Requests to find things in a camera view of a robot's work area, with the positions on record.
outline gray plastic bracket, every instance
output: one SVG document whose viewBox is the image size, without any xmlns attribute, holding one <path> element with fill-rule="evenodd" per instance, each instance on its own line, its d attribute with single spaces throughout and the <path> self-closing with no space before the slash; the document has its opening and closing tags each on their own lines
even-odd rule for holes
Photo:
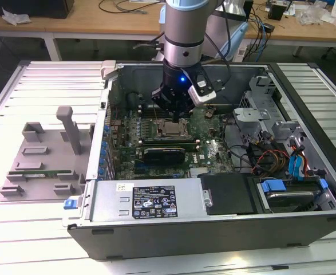
<svg viewBox="0 0 336 275">
<path fill-rule="evenodd" d="M 25 123 L 22 134 L 27 142 L 41 142 L 39 133 L 44 133 L 42 125 L 39 122 Z"/>
<path fill-rule="evenodd" d="M 24 189 L 21 188 L 19 185 L 13 185 L 13 186 L 3 186 L 0 189 L 0 193 L 3 196 L 16 196 L 16 195 L 22 195 L 24 193 Z"/>
<path fill-rule="evenodd" d="M 57 195 L 72 195 L 75 193 L 75 188 L 71 185 L 71 183 L 56 183 L 53 191 Z"/>
</svg>

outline table leg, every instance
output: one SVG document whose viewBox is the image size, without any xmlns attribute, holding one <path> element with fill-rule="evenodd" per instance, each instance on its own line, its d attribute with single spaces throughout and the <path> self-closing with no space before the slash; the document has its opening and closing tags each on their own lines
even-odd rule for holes
<svg viewBox="0 0 336 275">
<path fill-rule="evenodd" d="M 62 61 L 62 57 L 60 55 L 60 50 L 57 46 L 57 41 L 52 36 L 45 36 L 44 42 L 46 44 L 49 56 L 52 61 Z"/>
<path fill-rule="evenodd" d="M 233 62 L 242 62 L 244 59 L 244 56 L 246 54 L 246 50 L 248 46 L 250 45 L 251 40 L 250 39 L 243 39 L 243 41 L 240 43 L 236 53 L 234 54 L 234 57 L 232 58 Z"/>
<path fill-rule="evenodd" d="M 298 57 L 302 49 L 303 49 L 303 46 L 297 46 L 294 52 L 292 53 L 292 56 Z"/>
</svg>

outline blue latch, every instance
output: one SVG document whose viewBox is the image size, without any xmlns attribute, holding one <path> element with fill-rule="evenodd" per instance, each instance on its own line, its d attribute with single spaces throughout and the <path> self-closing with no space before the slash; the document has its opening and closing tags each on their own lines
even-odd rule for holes
<svg viewBox="0 0 336 275">
<path fill-rule="evenodd" d="M 323 190 L 328 188 L 328 183 L 326 182 L 325 179 L 320 179 L 320 180 L 318 180 L 318 183 L 321 185 L 321 188 L 322 188 Z"/>
<path fill-rule="evenodd" d="M 286 191 L 286 186 L 281 179 L 268 179 L 262 182 L 264 192 L 270 191 Z"/>
<path fill-rule="evenodd" d="M 76 199 L 67 199 L 64 202 L 64 209 L 70 210 L 70 209 L 77 209 L 77 200 Z"/>
</svg>

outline wooden table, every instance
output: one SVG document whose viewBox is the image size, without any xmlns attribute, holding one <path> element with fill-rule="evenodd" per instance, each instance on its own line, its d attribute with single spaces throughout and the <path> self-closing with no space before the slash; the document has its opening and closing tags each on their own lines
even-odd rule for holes
<svg viewBox="0 0 336 275">
<path fill-rule="evenodd" d="M 111 14 L 98 8 L 100 0 L 75 0 L 67 19 L 32 17 L 32 23 L 13 26 L 0 17 L 0 36 L 39 37 L 45 40 L 51 60 L 61 60 L 56 38 L 109 39 L 109 40 L 150 40 L 159 34 L 159 14 L 161 4 L 145 8 L 148 14 Z M 263 0 L 255 0 L 254 9 Z M 124 3 L 126 9 L 134 9 L 143 4 Z M 112 0 L 106 0 L 102 7 L 117 11 Z M 266 19 L 267 13 L 256 10 L 264 22 L 275 26 L 269 44 L 294 46 L 336 47 L 336 27 L 324 22 L 323 25 L 301 26 L 295 17 L 281 21 Z M 250 24 L 241 48 L 246 48 L 255 39 L 257 29 Z"/>
</svg>

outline black box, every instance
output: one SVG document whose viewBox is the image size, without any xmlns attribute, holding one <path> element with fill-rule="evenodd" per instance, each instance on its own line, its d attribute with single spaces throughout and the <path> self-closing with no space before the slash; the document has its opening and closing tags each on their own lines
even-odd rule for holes
<svg viewBox="0 0 336 275">
<path fill-rule="evenodd" d="M 268 12 L 268 18 L 272 20 L 281 20 L 282 15 L 286 9 L 287 6 L 272 4 L 270 11 Z"/>
<path fill-rule="evenodd" d="M 0 15 L 3 7 L 10 13 L 66 18 L 73 4 L 74 0 L 0 0 Z"/>
</svg>

